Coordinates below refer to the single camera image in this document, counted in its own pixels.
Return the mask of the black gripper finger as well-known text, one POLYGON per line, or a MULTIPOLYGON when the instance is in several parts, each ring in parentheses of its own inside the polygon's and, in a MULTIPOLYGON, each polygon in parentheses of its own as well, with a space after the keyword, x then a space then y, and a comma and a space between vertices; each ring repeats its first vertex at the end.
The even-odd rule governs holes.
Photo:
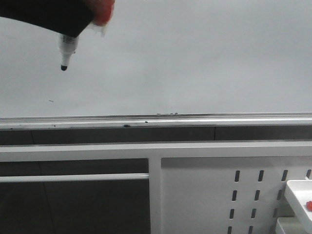
POLYGON ((2 0, 0 16, 74 38, 94 18, 93 12, 82 0, 2 0))

